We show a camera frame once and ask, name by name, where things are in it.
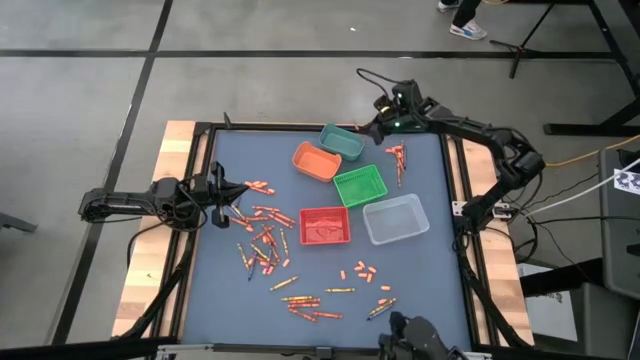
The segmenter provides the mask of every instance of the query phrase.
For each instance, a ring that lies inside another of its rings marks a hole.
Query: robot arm
[[[84,194],[78,213],[87,222],[101,222],[111,215],[157,216],[172,228],[190,231],[198,227],[204,208],[215,206],[212,212],[214,225],[226,228],[229,217],[224,206],[231,205],[249,187],[224,179],[224,168],[218,162],[211,166],[215,182],[206,175],[196,175],[186,180],[162,178],[154,181],[143,193],[106,192],[93,189]]]
[[[494,205],[510,191],[526,186],[545,167],[542,156],[517,130],[457,117],[432,98],[423,98],[414,80],[396,82],[392,93],[393,98],[385,94],[374,102],[378,115],[359,130],[371,136],[376,145],[393,133],[422,132],[468,139],[485,145],[491,152],[498,181],[486,194],[472,198],[462,208],[465,231],[483,230],[493,219]],[[513,154],[511,158],[507,158],[507,149]]]

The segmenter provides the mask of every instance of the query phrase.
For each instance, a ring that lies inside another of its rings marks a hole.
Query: green bin
[[[352,207],[375,200],[387,194],[375,165],[369,165],[333,177],[340,199],[346,207]]]

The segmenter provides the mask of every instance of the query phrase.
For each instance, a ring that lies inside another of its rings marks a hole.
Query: yellow crayon
[[[247,257],[244,256],[244,250],[242,250],[242,245],[236,243],[238,245],[238,250],[240,250],[240,255],[242,255],[242,263],[244,264],[245,269],[249,270],[249,263],[247,263]]]
[[[355,292],[356,288],[332,288],[324,289],[325,292]]]
[[[395,303],[395,302],[396,302],[396,298],[393,298],[393,299],[391,299],[389,301],[384,302],[382,305],[380,305],[377,308],[369,311],[369,316],[386,309],[387,307],[393,305],[393,303]]]
[[[240,212],[240,209],[238,209],[237,206],[235,206],[233,204],[231,204],[230,206],[231,206],[231,209],[233,210],[233,212],[235,212],[236,215],[238,215],[240,217],[240,219],[242,219],[242,220],[245,219],[244,215],[242,215],[242,213]]]
[[[287,296],[287,297],[281,298],[280,300],[282,300],[282,301],[291,301],[291,300],[309,300],[309,299],[313,299],[313,296],[311,296],[311,295]]]
[[[249,244],[249,245],[251,245],[251,248],[253,248],[253,250],[255,250],[255,251],[258,253],[258,255],[260,255],[262,258],[264,258],[264,259],[269,259],[269,257],[267,257],[267,255],[265,255],[265,254],[262,252],[262,250],[260,250],[260,248],[258,248],[257,246],[255,246],[255,245],[253,245],[253,244]]]
[[[296,280],[298,280],[298,276],[297,275],[292,277],[292,278],[290,278],[290,279],[287,279],[287,280],[285,280],[285,281],[283,281],[283,282],[281,282],[279,284],[274,285],[271,289],[269,289],[269,291],[273,291],[273,290],[279,289],[279,288],[281,288],[283,286],[289,285],[289,284],[291,284],[292,282],[294,282]]]
[[[284,253],[289,257],[289,247],[287,246],[287,239],[284,237],[284,229],[280,228],[280,236],[282,237],[282,246],[284,247]]]

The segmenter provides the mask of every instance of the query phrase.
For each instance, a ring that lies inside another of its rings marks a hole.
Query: black stand
[[[603,285],[602,258],[583,261],[543,273],[520,278],[524,297],[577,289],[583,283]]]
[[[542,129],[547,135],[631,137],[640,134],[640,126],[623,125],[638,115],[640,98],[636,97],[600,124],[544,124]]]
[[[37,225],[33,225],[24,220],[20,220],[10,215],[6,215],[0,213],[0,229],[2,228],[14,228],[16,230],[24,231],[24,232],[34,232],[36,231]]]
[[[504,43],[502,41],[489,40],[489,42],[491,44],[504,46],[507,49],[509,49],[509,51],[511,51],[512,54],[514,54],[513,64],[511,64],[511,72],[509,72],[509,79],[513,79],[516,76],[516,70],[518,70],[518,65],[520,64],[520,59],[523,57],[523,55],[525,55],[525,56],[526,55],[533,55],[532,57],[535,57],[536,54],[540,54],[541,53],[541,51],[527,49],[526,48],[527,42],[529,42],[529,39],[531,39],[533,34],[536,32],[536,30],[538,30],[538,27],[540,27],[540,24],[542,24],[542,21],[544,21],[544,19],[547,17],[547,15],[549,15],[549,12],[551,11],[551,9],[553,9],[554,5],[555,4],[549,5],[547,10],[545,10],[544,14],[542,14],[540,19],[536,23],[536,25],[533,27],[533,29],[531,29],[531,31],[529,31],[529,34],[524,39],[522,44],[520,44],[519,46],[513,45],[513,44],[507,44],[507,43]]]

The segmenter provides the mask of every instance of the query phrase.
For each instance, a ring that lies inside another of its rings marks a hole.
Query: sneaker
[[[438,11],[440,12],[445,12],[447,10],[451,10],[459,7],[460,7],[460,0],[456,0],[456,2],[454,2],[451,5],[444,4],[442,1],[438,2]]]
[[[449,28],[449,32],[467,38],[469,40],[480,40],[484,39],[487,36],[487,32],[484,31],[475,21],[471,20],[467,23],[467,25],[459,28],[453,24],[451,24],[451,28]]]

